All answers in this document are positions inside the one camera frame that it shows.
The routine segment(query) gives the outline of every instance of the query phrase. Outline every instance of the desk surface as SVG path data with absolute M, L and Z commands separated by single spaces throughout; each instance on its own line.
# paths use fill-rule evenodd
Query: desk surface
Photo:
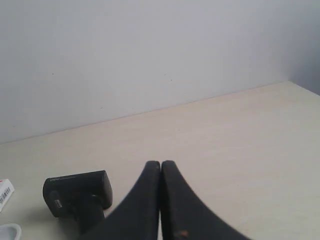
M 175 160 L 197 195 L 256 240 L 320 238 L 320 96 L 291 82 L 0 145 L 15 186 L 0 224 L 24 240 L 70 240 L 42 197 L 46 178 L 105 169 L 114 204 L 147 160 Z

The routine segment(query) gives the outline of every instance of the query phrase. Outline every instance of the black object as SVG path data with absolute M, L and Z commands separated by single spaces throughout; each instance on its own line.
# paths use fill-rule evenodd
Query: black object
M 249 240 L 195 195 L 173 161 L 148 161 L 136 184 L 104 221 L 79 240 Z
M 105 219 L 112 188 L 105 170 L 51 177 L 44 182 L 43 198 L 56 218 L 73 215 L 84 234 Z

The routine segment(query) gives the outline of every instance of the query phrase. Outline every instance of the barcode label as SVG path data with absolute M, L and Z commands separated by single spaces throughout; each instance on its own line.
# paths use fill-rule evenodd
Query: barcode label
M 6 188 L 4 193 L 1 194 L 0 196 L 0 204 L 3 204 L 9 193 L 11 192 L 11 189 L 9 187 Z

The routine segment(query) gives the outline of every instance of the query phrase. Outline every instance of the white box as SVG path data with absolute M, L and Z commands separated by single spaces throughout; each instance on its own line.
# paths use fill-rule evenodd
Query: white box
M 0 180 L 0 212 L 14 191 L 14 186 L 9 179 Z

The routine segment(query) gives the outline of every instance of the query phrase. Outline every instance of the black webcam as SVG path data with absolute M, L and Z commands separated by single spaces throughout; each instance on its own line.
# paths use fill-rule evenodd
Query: black webcam
M 53 216 L 74 216 L 84 234 L 105 219 L 112 205 L 112 188 L 105 170 L 47 178 L 43 198 Z

